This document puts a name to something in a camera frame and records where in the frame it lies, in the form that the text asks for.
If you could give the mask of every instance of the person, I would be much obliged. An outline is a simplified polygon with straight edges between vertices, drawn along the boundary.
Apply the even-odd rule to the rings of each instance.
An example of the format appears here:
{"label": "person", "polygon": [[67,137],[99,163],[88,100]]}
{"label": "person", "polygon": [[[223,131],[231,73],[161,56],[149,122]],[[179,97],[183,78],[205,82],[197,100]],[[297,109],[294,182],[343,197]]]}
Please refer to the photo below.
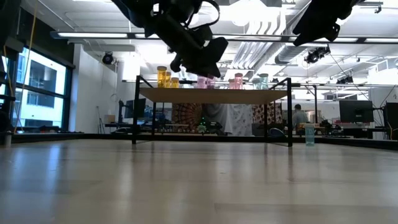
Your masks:
{"label": "person", "polygon": [[293,128],[296,128],[298,124],[308,122],[307,114],[301,110],[301,105],[295,105],[294,111],[295,113],[293,115]]}

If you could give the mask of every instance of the yellow container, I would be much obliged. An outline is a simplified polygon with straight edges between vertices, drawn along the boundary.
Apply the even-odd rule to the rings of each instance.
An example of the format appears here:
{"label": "yellow container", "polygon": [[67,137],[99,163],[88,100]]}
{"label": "yellow container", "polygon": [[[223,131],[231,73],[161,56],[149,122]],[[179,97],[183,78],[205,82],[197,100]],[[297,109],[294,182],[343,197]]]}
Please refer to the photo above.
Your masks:
{"label": "yellow container", "polygon": [[179,78],[172,78],[172,88],[180,88],[180,79]]}
{"label": "yellow container", "polygon": [[157,87],[164,88],[165,79],[166,79],[166,72],[167,68],[165,66],[157,67]]}
{"label": "yellow container", "polygon": [[166,72],[166,78],[164,80],[164,88],[170,88],[172,86],[171,79],[172,79],[172,73]]}

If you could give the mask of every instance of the spotlight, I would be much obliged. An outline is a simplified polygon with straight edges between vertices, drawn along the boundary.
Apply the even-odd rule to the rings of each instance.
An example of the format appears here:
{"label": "spotlight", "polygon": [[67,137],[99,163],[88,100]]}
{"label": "spotlight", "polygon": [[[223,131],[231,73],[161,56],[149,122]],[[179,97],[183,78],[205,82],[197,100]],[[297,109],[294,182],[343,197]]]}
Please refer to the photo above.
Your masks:
{"label": "spotlight", "polygon": [[347,76],[342,79],[337,80],[336,84],[349,84],[349,83],[354,83],[354,79],[352,76]]}
{"label": "spotlight", "polygon": [[374,13],[375,14],[379,14],[380,12],[381,12],[381,5],[379,5],[378,7],[377,7],[377,9],[374,11]]}
{"label": "spotlight", "polygon": [[304,59],[308,64],[317,63],[320,59],[324,58],[325,55],[330,54],[330,48],[318,47],[314,51],[310,51],[308,56]]}
{"label": "spotlight", "polygon": [[113,65],[116,62],[116,59],[113,57],[112,52],[105,52],[105,56],[102,58],[102,62],[105,65]]}

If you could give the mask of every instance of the water bottle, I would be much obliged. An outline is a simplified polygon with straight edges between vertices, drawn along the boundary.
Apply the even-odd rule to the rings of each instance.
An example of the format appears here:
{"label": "water bottle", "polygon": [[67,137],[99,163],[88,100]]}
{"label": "water bottle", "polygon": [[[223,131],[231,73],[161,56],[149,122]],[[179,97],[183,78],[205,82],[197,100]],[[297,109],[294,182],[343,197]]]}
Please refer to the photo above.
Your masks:
{"label": "water bottle", "polygon": [[315,145],[315,127],[314,124],[305,125],[305,145],[314,146]]}

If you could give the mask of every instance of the computer monitor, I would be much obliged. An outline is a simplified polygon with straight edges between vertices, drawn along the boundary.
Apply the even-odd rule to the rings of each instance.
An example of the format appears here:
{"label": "computer monitor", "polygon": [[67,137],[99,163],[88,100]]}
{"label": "computer monitor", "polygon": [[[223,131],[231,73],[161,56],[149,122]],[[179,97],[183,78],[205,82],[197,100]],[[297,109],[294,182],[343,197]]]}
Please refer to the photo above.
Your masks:
{"label": "computer monitor", "polygon": [[129,100],[126,102],[126,110],[124,111],[124,118],[133,118],[134,110],[138,110],[138,118],[143,118],[145,116],[145,107],[147,99],[138,100],[138,109],[134,108],[134,100]]}
{"label": "computer monitor", "polygon": [[341,122],[374,122],[372,101],[340,100]]}

